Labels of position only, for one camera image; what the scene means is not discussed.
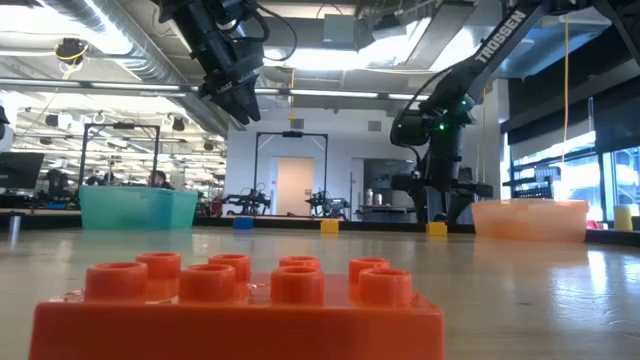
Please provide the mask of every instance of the door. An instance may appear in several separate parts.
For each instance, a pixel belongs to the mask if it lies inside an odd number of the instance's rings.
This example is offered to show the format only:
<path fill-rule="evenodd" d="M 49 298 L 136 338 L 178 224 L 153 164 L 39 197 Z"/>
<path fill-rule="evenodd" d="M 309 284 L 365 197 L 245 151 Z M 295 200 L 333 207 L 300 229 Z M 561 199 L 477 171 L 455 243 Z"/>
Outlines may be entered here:
<path fill-rule="evenodd" d="M 305 200 L 313 192 L 313 158 L 281 157 L 278 161 L 278 215 L 311 215 Z"/>

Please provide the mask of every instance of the table surface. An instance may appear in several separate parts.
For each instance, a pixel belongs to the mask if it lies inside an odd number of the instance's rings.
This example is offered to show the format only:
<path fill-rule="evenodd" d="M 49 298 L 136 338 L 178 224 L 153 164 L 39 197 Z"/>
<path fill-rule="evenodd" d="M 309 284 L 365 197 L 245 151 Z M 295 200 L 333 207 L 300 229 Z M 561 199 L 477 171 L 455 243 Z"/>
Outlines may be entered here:
<path fill-rule="evenodd" d="M 1 359 L 26 359 L 35 304 L 83 286 L 87 266 L 177 251 L 183 264 L 216 253 L 313 255 L 327 273 L 356 256 L 388 258 L 445 313 L 447 359 L 640 359 L 640 250 L 631 247 L 427 238 L 421 233 L 195 228 L 193 232 L 25 231 L 0 242 Z"/>
<path fill-rule="evenodd" d="M 31 209 L 0 209 L 0 213 L 22 212 L 31 215 Z M 33 215 L 80 215 L 80 210 L 34 209 Z"/>

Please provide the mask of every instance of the blue block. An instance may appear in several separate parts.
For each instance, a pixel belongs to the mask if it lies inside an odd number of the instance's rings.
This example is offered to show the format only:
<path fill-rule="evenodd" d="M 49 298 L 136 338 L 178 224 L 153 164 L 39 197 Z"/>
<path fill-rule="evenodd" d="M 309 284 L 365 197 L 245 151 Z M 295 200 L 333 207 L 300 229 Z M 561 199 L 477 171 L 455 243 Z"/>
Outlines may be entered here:
<path fill-rule="evenodd" d="M 253 229 L 253 218 L 239 217 L 233 219 L 233 228 L 237 230 Z"/>

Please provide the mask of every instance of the ceiling duct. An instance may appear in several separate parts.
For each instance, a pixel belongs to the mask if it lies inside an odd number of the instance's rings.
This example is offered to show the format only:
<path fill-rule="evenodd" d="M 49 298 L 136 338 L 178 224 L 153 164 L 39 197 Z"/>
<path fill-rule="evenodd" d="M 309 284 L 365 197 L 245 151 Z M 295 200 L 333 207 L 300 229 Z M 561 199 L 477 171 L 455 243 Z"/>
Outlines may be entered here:
<path fill-rule="evenodd" d="M 147 34 L 117 1 L 39 0 L 65 16 L 82 24 L 93 33 L 92 45 L 107 54 L 130 55 L 135 60 L 118 63 L 145 83 L 187 84 L 187 79 L 167 60 Z M 183 107 L 200 127 L 211 133 L 226 135 L 228 124 L 195 94 L 169 98 Z"/>

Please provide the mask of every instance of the lego stud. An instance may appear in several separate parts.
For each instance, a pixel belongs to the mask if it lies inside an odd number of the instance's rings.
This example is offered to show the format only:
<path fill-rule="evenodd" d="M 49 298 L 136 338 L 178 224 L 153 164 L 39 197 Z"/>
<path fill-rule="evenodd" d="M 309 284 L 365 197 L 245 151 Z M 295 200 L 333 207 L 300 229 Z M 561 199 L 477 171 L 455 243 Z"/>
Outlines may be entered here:
<path fill-rule="evenodd" d="M 313 256 L 285 256 L 280 258 L 280 267 L 283 266 L 308 266 L 320 269 L 320 260 Z"/>
<path fill-rule="evenodd" d="M 365 269 L 381 268 L 388 269 L 389 260 L 383 258 L 353 258 L 349 261 L 349 283 L 357 284 L 360 272 Z"/>
<path fill-rule="evenodd" d="M 150 280 L 175 279 L 180 275 L 180 254 L 153 252 L 136 256 L 136 261 L 147 264 Z"/>
<path fill-rule="evenodd" d="M 407 306 L 413 297 L 411 286 L 411 274 L 407 271 L 366 269 L 360 273 L 360 300 L 371 305 Z"/>
<path fill-rule="evenodd" d="M 193 265 L 180 273 L 180 302 L 224 302 L 234 297 L 236 270 L 230 265 Z"/>
<path fill-rule="evenodd" d="M 147 273 L 147 264 L 139 262 L 93 265 L 87 269 L 85 300 L 144 301 Z"/>
<path fill-rule="evenodd" d="M 251 261 L 247 255 L 220 254 L 209 258 L 209 264 L 233 266 L 236 269 L 236 281 L 247 282 L 251 274 Z"/>
<path fill-rule="evenodd" d="M 324 297 L 324 274 L 317 267 L 285 266 L 271 273 L 274 304 L 319 305 Z"/>

